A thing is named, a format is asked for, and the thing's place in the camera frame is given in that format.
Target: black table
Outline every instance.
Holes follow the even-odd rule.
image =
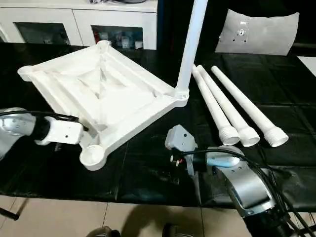
[[[17,69],[79,50],[78,46],[0,43],[0,108],[51,111],[32,83]],[[163,51],[123,54],[171,86],[176,85],[181,57]],[[297,57],[215,54],[199,51],[197,64],[217,65],[290,140],[271,148],[263,139],[243,152],[276,168],[277,182],[299,211],[316,211],[316,78]],[[247,122],[256,128],[236,104]],[[80,147],[37,146],[20,139],[0,161],[0,195],[73,200],[198,206],[193,182],[170,166],[164,147],[168,129],[181,124],[200,148],[221,145],[218,130],[194,80],[186,107],[176,108],[130,139],[108,157],[105,167],[88,171],[79,161]],[[213,174],[200,175],[202,206],[232,207]]]

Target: black cable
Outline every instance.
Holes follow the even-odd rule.
[[[300,236],[305,236],[301,229],[299,229],[292,220],[287,221],[288,224],[293,228],[293,230]]]
[[[309,214],[310,214],[310,218],[313,220],[314,225],[316,226],[316,222],[315,222],[313,214],[311,214],[311,213],[309,213]]]
[[[284,209],[284,203],[286,203],[286,205],[289,207],[289,210],[291,212],[294,213],[294,215],[299,219],[299,221],[302,223],[303,227],[306,229],[306,231],[308,232],[308,234],[312,237],[316,237],[315,234],[312,232],[312,230],[309,228],[309,226],[307,225],[307,223],[303,220],[303,218],[300,216],[300,214],[294,209],[293,205],[291,204],[291,202],[288,200],[288,198],[283,194],[283,192],[281,192],[278,189],[277,185],[273,185],[271,183],[270,178],[265,174],[265,172],[262,171],[262,169],[259,167],[258,164],[256,164],[254,161],[248,159],[247,157],[245,157],[242,154],[239,154],[237,152],[234,151],[230,151],[230,150],[226,150],[226,149],[221,149],[221,148],[211,148],[211,149],[206,149],[206,150],[195,150],[195,151],[191,151],[191,152],[181,152],[179,155],[181,156],[186,156],[186,155],[193,155],[193,154],[200,154],[200,153],[208,153],[208,152],[220,152],[220,153],[226,153],[226,154],[230,154],[233,155],[237,158],[240,158],[244,161],[246,161],[247,163],[249,163],[249,165],[253,166],[255,168],[255,170],[257,171],[257,173],[261,176],[261,178],[264,180],[264,182],[266,183],[266,185],[268,186],[272,196],[274,197],[274,199],[276,200],[276,202],[279,204],[280,207],[282,207],[282,209]],[[281,197],[284,203],[279,202],[279,198]]]
[[[32,110],[20,110],[20,111],[7,111],[0,112],[0,116],[5,115],[16,115],[16,114],[32,114],[34,116],[50,116],[53,118],[58,118],[59,120],[65,121],[78,121],[78,118],[72,115],[62,115],[54,112],[45,112],[45,111],[32,111]]]

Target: white plastic tube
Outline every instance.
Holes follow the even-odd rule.
[[[197,67],[197,70],[203,77],[206,85],[212,92],[232,126],[238,131],[242,145],[244,147],[251,147],[257,144],[260,141],[258,133],[246,123],[206,70],[201,65]]]
[[[195,0],[193,4],[186,45],[184,47],[180,73],[177,82],[177,91],[188,91],[192,74],[192,66],[198,49],[205,11],[208,0]]]
[[[208,110],[210,111],[214,122],[219,131],[219,138],[224,145],[234,145],[239,142],[239,134],[236,129],[231,126],[228,119],[226,118],[221,107],[216,102],[212,92],[208,89],[205,81],[203,80],[201,74],[198,72],[195,65],[193,65],[193,77],[195,78],[199,90],[206,102]]]
[[[265,139],[272,147],[278,147],[288,140],[286,133],[279,127],[275,126],[259,109],[245,96],[231,80],[222,73],[218,67],[213,66],[212,72],[217,76],[225,88],[236,99],[240,106],[249,114],[251,119],[264,133]]]

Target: tile floor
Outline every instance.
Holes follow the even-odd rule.
[[[195,237],[250,236],[235,210],[219,208],[5,196],[0,196],[0,207],[15,213],[22,210],[18,221],[0,216],[0,237],[85,237],[102,225],[119,230],[123,237],[160,237],[165,223],[188,226]],[[303,218],[311,223],[307,213]]]

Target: robotic arm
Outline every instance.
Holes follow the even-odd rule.
[[[51,114],[51,116],[34,116],[21,108],[2,110],[0,112],[0,159],[23,136],[30,136],[42,146],[50,142],[79,143],[83,125],[70,120],[76,117],[58,117],[54,113],[43,113],[45,114]]]
[[[297,233],[304,236],[307,232],[304,233],[293,224],[267,180],[261,172],[249,166],[246,157],[238,148],[221,146],[195,151],[198,146],[194,137],[180,125],[169,130],[165,146],[175,151],[175,154],[180,152],[179,159],[175,160],[174,155],[171,156],[171,161],[178,167],[186,163],[188,174],[195,181],[195,185],[198,185],[198,171],[215,169],[252,236],[289,237],[297,236]],[[198,153],[205,153],[202,161],[194,156]],[[201,167],[195,164],[201,163],[204,163],[206,169],[195,170],[194,167]]]

